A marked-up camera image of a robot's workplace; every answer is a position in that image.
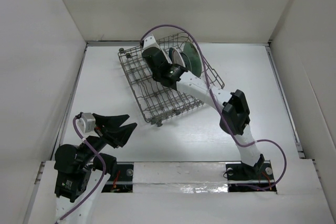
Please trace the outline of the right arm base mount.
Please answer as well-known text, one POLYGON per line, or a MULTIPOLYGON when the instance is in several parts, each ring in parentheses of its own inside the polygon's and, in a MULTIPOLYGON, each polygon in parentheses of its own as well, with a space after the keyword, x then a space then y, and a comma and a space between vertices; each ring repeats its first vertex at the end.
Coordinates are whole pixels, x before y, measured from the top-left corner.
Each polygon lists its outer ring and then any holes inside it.
POLYGON ((270 161, 265 161, 257 173, 244 169, 241 162, 226 163, 225 168, 223 177, 227 179, 229 193, 262 191, 258 187, 264 191, 277 192, 273 185, 275 179, 270 161))

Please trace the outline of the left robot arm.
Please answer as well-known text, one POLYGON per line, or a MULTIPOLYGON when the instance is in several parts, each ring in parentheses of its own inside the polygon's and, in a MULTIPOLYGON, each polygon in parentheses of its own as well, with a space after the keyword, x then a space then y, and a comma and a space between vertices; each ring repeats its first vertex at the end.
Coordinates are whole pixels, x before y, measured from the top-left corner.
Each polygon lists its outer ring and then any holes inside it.
POLYGON ((124 147, 137 124, 126 124, 129 115, 103 116, 79 113, 72 120, 73 129, 81 139, 80 145, 63 144, 55 152, 54 169, 56 223, 91 223, 106 182, 118 180, 124 171, 116 157, 102 153, 107 145, 124 147))

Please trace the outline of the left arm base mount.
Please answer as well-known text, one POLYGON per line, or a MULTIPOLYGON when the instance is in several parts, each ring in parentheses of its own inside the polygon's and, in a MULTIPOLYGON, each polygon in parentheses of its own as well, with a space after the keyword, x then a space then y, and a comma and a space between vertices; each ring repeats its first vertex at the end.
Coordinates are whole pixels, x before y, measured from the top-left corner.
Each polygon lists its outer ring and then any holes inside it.
POLYGON ((118 162, 116 172, 106 182, 103 193, 132 193, 134 163, 118 162))

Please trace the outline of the light green floral plate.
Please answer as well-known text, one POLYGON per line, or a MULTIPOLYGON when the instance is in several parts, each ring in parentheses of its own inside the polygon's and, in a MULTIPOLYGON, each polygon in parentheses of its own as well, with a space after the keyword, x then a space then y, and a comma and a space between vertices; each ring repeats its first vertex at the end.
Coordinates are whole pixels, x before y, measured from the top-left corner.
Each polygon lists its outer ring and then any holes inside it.
POLYGON ((192 74, 200 78, 202 74, 202 62, 194 44, 189 41, 185 42, 182 52, 184 52, 191 61, 192 74))

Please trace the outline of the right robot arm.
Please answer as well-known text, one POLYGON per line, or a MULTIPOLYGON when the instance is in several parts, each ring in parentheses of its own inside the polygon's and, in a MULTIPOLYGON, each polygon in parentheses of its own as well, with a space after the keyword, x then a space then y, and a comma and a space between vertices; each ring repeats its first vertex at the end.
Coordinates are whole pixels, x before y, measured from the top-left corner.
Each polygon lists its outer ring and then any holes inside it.
POLYGON ((220 115, 220 128, 233 138, 238 148, 243 174, 255 178, 261 173, 265 158, 251 133, 250 111, 241 90, 230 93, 208 84, 185 67, 170 63, 163 50, 157 46, 143 49, 142 58, 154 81, 179 93, 191 95, 215 109, 220 115))

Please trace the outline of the blue patterned small plate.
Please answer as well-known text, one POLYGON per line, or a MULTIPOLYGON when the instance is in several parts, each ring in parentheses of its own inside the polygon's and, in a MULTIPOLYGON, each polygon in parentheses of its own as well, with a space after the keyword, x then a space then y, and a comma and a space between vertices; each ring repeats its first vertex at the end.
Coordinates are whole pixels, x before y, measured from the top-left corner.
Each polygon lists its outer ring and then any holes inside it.
POLYGON ((191 61, 189 59, 189 57, 184 53, 184 52, 181 52, 181 56, 182 56, 182 59, 185 63, 185 67, 191 71, 192 70, 192 66, 191 66, 191 61))

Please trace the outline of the white green rimmed plate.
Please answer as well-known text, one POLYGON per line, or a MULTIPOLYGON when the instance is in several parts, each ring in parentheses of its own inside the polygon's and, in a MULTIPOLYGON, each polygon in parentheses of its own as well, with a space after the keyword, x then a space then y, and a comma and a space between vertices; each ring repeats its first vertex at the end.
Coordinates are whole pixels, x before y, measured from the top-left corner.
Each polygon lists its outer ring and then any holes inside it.
POLYGON ((169 48, 169 58, 172 64, 177 64, 177 65, 185 67, 185 62, 182 58, 182 55, 175 47, 169 48))

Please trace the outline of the red teal floral plate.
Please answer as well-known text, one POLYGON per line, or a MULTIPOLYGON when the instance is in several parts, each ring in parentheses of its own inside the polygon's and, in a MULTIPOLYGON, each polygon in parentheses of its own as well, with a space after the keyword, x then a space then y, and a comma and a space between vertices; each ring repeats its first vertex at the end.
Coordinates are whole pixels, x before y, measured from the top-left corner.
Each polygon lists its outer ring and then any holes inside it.
POLYGON ((163 52, 163 54, 164 54, 164 56, 165 56, 167 62, 168 62, 169 64, 172 64, 172 60, 170 59, 169 54, 168 54, 164 49, 162 49, 161 51, 163 52))

